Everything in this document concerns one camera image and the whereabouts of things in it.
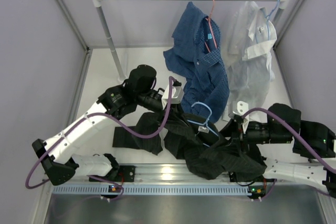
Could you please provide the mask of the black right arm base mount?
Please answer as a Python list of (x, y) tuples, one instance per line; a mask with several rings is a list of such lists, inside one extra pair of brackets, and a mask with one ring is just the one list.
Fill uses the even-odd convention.
[(249, 178), (249, 177), (243, 177), (243, 176), (238, 176), (234, 172), (228, 173), (229, 175), (229, 180), (230, 182), (237, 183), (240, 186), (250, 186), (256, 182), (263, 182), (264, 177), (263, 176), (258, 176), (255, 178)]

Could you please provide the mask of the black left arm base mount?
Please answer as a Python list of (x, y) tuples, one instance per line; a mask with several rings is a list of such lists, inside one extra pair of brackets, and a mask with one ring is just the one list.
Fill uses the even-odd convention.
[(135, 166), (133, 165), (121, 165), (113, 166), (111, 171), (109, 171), (105, 176), (89, 175), (89, 180), (91, 182), (97, 182), (96, 179), (103, 179), (110, 182), (134, 182), (135, 177)]

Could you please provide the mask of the black pinstriped shirt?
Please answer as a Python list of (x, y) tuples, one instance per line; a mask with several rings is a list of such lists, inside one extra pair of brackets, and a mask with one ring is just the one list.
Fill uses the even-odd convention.
[(165, 128), (168, 132), (164, 138), (157, 135), (143, 139), (122, 127), (116, 127), (112, 146), (143, 150), (153, 155), (167, 149), (176, 159), (184, 160), (191, 173), (207, 180), (214, 179), (224, 172), (234, 172), (238, 176), (252, 178), (253, 175), (262, 175), (266, 170), (256, 145), (253, 145), (248, 153), (243, 153), (236, 146), (225, 147), (223, 140), (218, 140), (213, 147), (206, 147), (197, 144), (197, 136), (185, 126), (166, 124)]

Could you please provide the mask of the light blue wire hanger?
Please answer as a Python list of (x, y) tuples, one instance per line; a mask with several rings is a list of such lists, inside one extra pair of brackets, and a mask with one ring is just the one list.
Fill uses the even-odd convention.
[(201, 133), (201, 137), (203, 138), (202, 144), (206, 147), (210, 147), (211, 145), (213, 145), (215, 142), (217, 142), (220, 139), (218, 129), (214, 125), (213, 126), (209, 125), (210, 118), (213, 112), (212, 112), (212, 109), (203, 102), (197, 101), (193, 103), (191, 107), (193, 108), (196, 105), (201, 105), (205, 107), (206, 109), (208, 109), (209, 115), (207, 116), (206, 119), (197, 119), (197, 120), (187, 119), (187, 121), (190, 124), (198, 126), (196, 136), (198, 136)]

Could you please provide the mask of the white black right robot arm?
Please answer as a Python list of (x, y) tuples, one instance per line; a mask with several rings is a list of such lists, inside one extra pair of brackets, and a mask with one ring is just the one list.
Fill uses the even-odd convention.
[[(265, 123), (250, 121), (242, 109), (220, 131), (226, 145), (224, 167), (238, 182), (259, 177), (286, 180), (315, 188), (335, 197), (335, 133), (318, 122), (305, 121), (301, 111), (275, 103), (264, 112)], [(262, 156), (258, 146), (292, 144), (292, 152), (308, 159), (308, 164), (286, 163)]]

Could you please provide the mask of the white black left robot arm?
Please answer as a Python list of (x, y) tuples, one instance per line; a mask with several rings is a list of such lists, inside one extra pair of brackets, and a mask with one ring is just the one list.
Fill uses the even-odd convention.
[[(156, 70), (148, 65), (139, 65), (123, 84), (106, 89), (90, 109), (67, 128), (47, 140), (35, 140), (32, 147), (38, 161), (28, 177), (32, 176), (37, 165), (41, 165), (47, 180), (54, 186), (81, 176), (102, 182), (117, 179), (120, 166), (111, 154), (81, 156), (76, 151), (101, 129), (111, 126), (112, 122), (138, 138), (147, 140), (158, 136), (169, 119), (171, 109), (181, 103), (184, 92), (182, 84), (174, 77), (169, 77), (169, 85), (163, 94), (154, 89), (155, 84)], [(144, 135), (120, 122), (137, 106), (164, 113), (156, 131)]]

